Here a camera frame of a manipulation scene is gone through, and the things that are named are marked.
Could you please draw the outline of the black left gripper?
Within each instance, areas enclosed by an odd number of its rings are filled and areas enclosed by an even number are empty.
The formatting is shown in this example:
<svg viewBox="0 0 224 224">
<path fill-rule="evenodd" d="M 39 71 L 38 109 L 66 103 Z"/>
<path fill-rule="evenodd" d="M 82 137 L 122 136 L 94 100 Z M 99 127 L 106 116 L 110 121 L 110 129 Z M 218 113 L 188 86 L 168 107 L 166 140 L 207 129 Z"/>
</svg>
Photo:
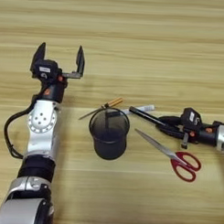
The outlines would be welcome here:
<svg viewBox="0 0 224 224">
<path fill-rule="evenodd" d="M 63 73 L 61 69 L 48 69 L 41 71 L 35 69 L 34 65 L 38 60 L 45 57 L 46 43 L 43 42 L 37 49 L 32 58 L 30 70 L 32 70 L 32 78 L 41 81 L 40 93 L 33 96 L 34 101 L 63 101 L 64 90 L 67 88 L 68 79 L 80 79 L 84 72 L 84 52 L 83 47 L 80 46 L 76 58 L 77 71 L 71 73 Z"/>
</svg>

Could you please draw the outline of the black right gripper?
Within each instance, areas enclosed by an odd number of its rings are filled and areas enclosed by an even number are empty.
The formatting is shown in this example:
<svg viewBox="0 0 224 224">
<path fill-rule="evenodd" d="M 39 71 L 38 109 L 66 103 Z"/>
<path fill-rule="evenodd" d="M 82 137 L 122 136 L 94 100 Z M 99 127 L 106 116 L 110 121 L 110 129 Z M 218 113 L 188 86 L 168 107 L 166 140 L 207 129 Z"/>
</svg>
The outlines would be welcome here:
<svg viewBox="0 0 224 224">
<path fill-rule="evenodd" d="M 187 149 L 188 144 L 208 144 L 212 146 L 217 145 L 218 140 L 218 127 L 215 124 L 205 125 L 199 127 L 184 126 L 183 132 L 178 127 L 170 125 L 181 125 L 181 118 L 176 116 L 161 116 L 160 121 L 164 124 L 157 124 L 155 127 L 158 128 L 162 133 L 182 139 L 181 147 Z"/>
</svg>

